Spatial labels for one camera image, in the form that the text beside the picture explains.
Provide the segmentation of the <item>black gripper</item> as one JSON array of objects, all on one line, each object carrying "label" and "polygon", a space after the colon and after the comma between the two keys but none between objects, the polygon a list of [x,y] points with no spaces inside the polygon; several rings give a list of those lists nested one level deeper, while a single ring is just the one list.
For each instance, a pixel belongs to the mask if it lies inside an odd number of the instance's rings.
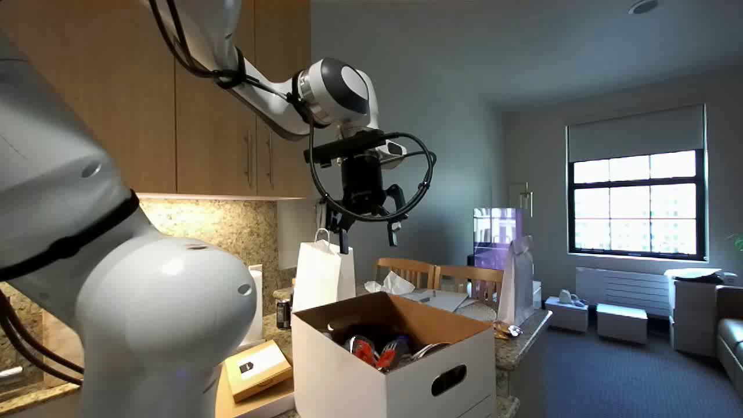
[{"label": "black gripper", "polygon": [[[381,215],[386,192],[394,204],[394,214],[406,204],[402,186],[393,184],[384,190],[381,161],[374,154],[352,156],[342,162],[342,189],[342,204],[356,215]],[[388,221],[389,247],[399,244],[402,218],[394,215]],[[337,210],[328,210],[324,228],[337,236],[338,250],[349,254],[349,215]]]}]

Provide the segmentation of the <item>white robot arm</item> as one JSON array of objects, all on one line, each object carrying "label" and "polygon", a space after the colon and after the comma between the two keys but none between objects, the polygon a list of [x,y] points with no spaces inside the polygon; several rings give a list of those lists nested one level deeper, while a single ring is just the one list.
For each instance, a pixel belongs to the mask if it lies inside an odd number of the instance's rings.
[{"label": "white robot arm", "polygon": [[[372,80],[323,58],[266,80],[234,45],[241,0],[144,0],[164,40],[285,140],[378,130]],[[214,418],[220,362],[255,316],[231,254],[170,236],[83,121],[9,41],[0,45],[0,279],[83,345],[82,418]]]}]

